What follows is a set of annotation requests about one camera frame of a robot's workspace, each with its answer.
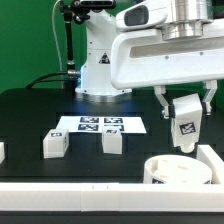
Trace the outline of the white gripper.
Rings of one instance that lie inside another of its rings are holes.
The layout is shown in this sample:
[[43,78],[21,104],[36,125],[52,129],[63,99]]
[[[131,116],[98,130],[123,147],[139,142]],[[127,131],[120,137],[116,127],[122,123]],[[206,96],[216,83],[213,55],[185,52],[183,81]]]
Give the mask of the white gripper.
[[113,42],[110,62],[115,88],[155,86],[165,119],[170,118],[170,112],[163,85],[205,81],[202,106],[210,115],[216,80],[224,79],[224,21],[204,25],[198,38],[165,41],[158,29],[120,34]]

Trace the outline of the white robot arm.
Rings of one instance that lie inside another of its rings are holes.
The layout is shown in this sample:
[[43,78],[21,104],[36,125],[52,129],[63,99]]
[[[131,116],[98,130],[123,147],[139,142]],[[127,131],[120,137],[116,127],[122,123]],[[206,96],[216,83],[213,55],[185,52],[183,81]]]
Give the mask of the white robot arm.
[[204,82],[209,105],[224,79],[224,17],[213,17],[208,0],[143,0],[119,12],[110,30],[95,22],[89,32],[89,63],[107,55],[117,89],[152,86],[165,117],[167,85]]

